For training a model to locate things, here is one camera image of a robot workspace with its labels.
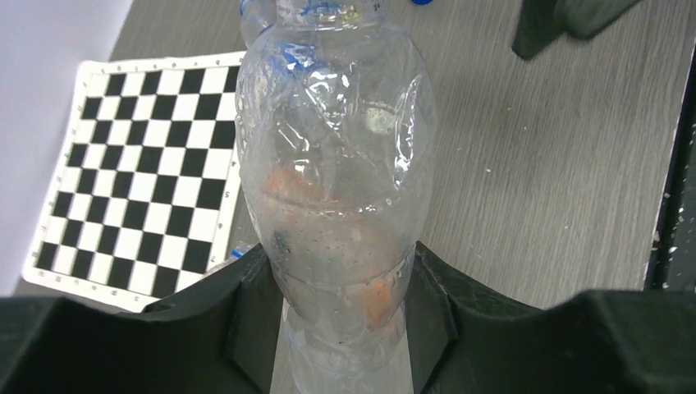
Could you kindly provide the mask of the clear plastic bottle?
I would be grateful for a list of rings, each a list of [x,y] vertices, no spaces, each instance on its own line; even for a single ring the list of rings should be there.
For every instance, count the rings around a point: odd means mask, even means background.
[[[236,83],[241,186],[302,393],[410,393],[405,293],[433,189],[431,82],[379,1],[276,1]]]

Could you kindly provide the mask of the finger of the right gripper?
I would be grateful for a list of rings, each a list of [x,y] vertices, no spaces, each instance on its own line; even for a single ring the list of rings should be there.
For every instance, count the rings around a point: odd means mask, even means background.
[[[589,41],[639,0],[524,0],[511,49],[530,60],[562,35]]]

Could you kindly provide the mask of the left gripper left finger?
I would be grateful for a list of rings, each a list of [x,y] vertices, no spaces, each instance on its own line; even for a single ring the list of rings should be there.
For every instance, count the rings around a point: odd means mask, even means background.
[[[140,313],[66,297],[4,298],[1,390],[267,393],[281,310],[261,246]]]

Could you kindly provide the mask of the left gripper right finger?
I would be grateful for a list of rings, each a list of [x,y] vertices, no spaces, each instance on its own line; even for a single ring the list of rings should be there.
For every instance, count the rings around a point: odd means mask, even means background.
[[[692,292],[513,300],[415,248],[405,298],[417,393],[692,393]]]

